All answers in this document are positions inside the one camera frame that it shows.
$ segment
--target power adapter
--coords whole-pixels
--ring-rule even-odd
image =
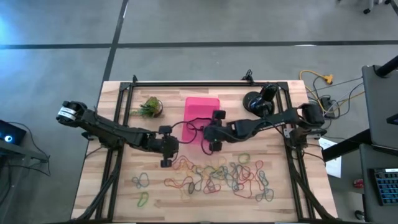
[[[333,101],[330,99],[330,97],[324,96],[320,98],[319,101],[321,102],[323,109],[325,109],[326,111],[328,111],[333,106]],[[334,111],[335,107],[332,107],[332,109],[330,109],[330,111],[325,114],[325,118],[335,119],[336,115]]]

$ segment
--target pink plastic bin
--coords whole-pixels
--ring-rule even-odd
[[[219,109],[220,100],[217,98],[187,97],[185,100],[184,121],[191,121],[195,118],[211,118],[213,111]],[[200,128],[209,123],[210,121],[201,119],[192,122],[196,128]],[[182,141],[190,141],[194,136],[195,131],[189,130],[187,124],[184,124],[182,128]],[[192,143],[200,144],[202,139],[203,133],[198,131],[198,135]]]

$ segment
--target wooden tabletop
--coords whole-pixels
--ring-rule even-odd
[[[307,94],[303,81],[287,81],[290,97],[294,107],[307,103]],[[116,100],[118,98],[120,82],[104,82],[98,104],[98,114],[113,120]],[[139,116],[130,116],[130,127],[141,127],[157,131],[160,125],[173,125],[183,120],[185,99],[189,96],[209,97],[220,99],[221,110],[226,111],[224,121],[236,119],[257,119],[248,113],[242,106],[242,98],[249,91],[259,91],[259,87],[135,87],[133,91],[131,110],[136,110],[139,105],[145,103],[150,96],[156,96],[163,102],[164,110],[159,118],[143,119]],[[121,117],[126,104],[123,99]],[[173,129],[173,136],[181,139],[182,126]],[[92,141],[87,153],[97,149],[99,142]],[[310,146],[306,151],[322,156],[318,147]],[[161,154],[142,152],[125,146],[121,175],[119,178],[118,196],[114,211],[114,222],[294,222],[297,215],[294,207],[293,193],[290,183],[289,170],[282,136],[275,130],[269,129],[258,133],[255,137],[234,144],[223,143],[223,149],[219,153],[207,156],[202,153],[199,145],[180,144],[178,156],[186,156],[192,163],[199,167],[213,166],[215,168],[235,162],[238,164],[238,156],[246,152],[250,154],[250,162],[245,166],[250,167],[251,172],[256,171],[255,162],[262,161],[261,170],[269,181],[267,186],[274,191],[273,200],[261,200],[258,202],[255,195],[260,194],[259,184],[253,180],[250,188],[245,188],[238,194],[234,194],[223,180],[214,180],[214,184],[221,186],[219,192],[205,194],[203,190],[188,193],[188,185],[182,189],[167,187],[165,179],[175,179],[177,184],[188,175],[192,175],[187,167],[183,169],[160,168]],[[84,163],[81,173],[72,218],[81,215],[98,193],[103,175],[106,149],[90,155]],[[307,169],[310,189],[326,210],[337,217],[335,203],[326,174],[323,161],[319,158],[306,155],[304,157]],[[133,177],[139,177],[145,172],[149,178],[149,185],[138,189],[132,182]],[[192,175],[194,181],[200,180],[199,175]],[[142,176],[142,184],[146,185],[146,177]],[[206,187],[206,180],[202,183],[202,189]],[[149,199],[147,203],[138,207],[141,196]],[[308,217],[304,194],[300,190],[300,198],[305,217]],[[108,201],[104,203],[104,214],[108,210]]]

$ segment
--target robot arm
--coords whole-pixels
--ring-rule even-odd
[[[57,121],[69,127],[80,127],[97,136],[100,143],[108,148],[122,146],[124,143],[144,152],[163,154],[161,167],[170,167],[174,154],[178,152],[178,140],[171,136],[171,126],[160,126],[159,131],[130,128],[115,123],[87,109],[84,103],[64,101],[58,112]],[[156,134],[163,134],[160,139]]]
[[[303,116],[297,112],[302,109]],[[284,124],[296,124],[297,129],[290,132],[290,138],[294,146],[307,143],[309,134],[325,134],[326,131],[320,128],[324,123],[321,111],[317,105],[303,104],[298,108],[290,108],[278,114],[265,116],[260,119],[240,119],[226,123],[222,126],[222,119],[225,119],[225,111],[214,111],[211,123],[204,127],[204,138],[210,142],[211,151],[220,151],[222,142],[241,142],[255,136],[258,132],[270,128],[276,128]]]

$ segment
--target white label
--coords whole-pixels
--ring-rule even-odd
[[[70,114],[75,114],[76,113],[76,111],[74,111],[72,109],[69,109],[69,108],[65,108],[65,107],[61,107],[60,111],[67,112],[67,113],[70,113]]]
[[[323,149],[327,149],[335,144],[337,143],[324,138],[319,139],[319,145]],[[333,177],[341,178],[341,156],[326,162],[326,172]]]
[[[69,114],[69,113],[65,113],[65,112],[63,112],[63,111],[59,111],[59,112],[58,112],[58,115],[67,117],[67,118],[72,119],[72,120],[75,120],[75,119],[76,119],[74,115]]]
[[[398,172],[398,169],[386,169],[386,172]]]

